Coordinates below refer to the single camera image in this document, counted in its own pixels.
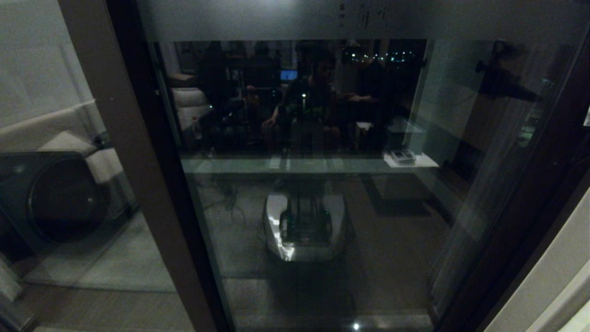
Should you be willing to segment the light beige sofa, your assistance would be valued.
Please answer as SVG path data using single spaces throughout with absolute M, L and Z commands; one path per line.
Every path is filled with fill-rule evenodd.
M 106 192 L 108 216 L 116 219 L 137 206 L 118 154 L 95 101 L 17 120 L 0 117 L 0 152 L 78 153 Z

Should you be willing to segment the light grey rug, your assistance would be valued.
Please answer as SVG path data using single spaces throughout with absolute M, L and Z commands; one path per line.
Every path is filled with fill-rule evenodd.
M 141 211 L 44 256 L 25 282 L 117 291 L 175 293 L 176 289 Z

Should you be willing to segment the dark brown door jamb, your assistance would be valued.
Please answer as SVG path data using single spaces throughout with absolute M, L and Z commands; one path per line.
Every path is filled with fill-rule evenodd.
M 542 250 L 565 225 L 565 213 L 581 202 L 584 189 L 590 189 L 590 153 L 540 160 L 520 181 L 434 332 L 483 332 L 489 327 L 492 315 L 540 262 Z

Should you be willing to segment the dark grey upholstered seat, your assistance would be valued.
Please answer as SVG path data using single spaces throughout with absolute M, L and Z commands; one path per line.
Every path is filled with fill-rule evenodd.
M 0 249 L 7 254 L 84 239 L 107 209 L 106 193 L 82 154 L 0 153 Z

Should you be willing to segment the brown framed fixed glass panel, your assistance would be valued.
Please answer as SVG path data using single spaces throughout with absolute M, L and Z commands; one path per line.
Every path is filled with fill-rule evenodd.
M 194 326 L 212 326 L 189 256 L 168 176 L 180 164 L 165 148 L 135 0 L 0 0 L 0 117 L 17 120 L 95 101 L 139 208 Z M 0 332 L 25 330 L 31 315 L 0 249 Z M 205 321 L 198 324 L 198 319 Z

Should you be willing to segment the brown framed sliding glass door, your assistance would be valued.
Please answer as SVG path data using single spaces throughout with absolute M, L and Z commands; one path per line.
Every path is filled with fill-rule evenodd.
M 162 43 L 292 40 L 299 76 L 318 53 L 345 71 L 385 62 L 383 96 L 335 101 L 340 130 L 360 120 L 366 157 L 291 156 L 279 168 L 287 196 L 277 226 L 295 226 L 296 197 L 335 199 L 327 227 L 336 257 L 349 246 L 381 277 L 348 292 L 311 293 L 313 309 L 355 323 L 360 295 L 386 300 L 417 278 L 433 332 L 475 332 L 562 212 L 590 168 L 590 0 L 106 0 L 150 138 L 168 134 L 149 51 Z

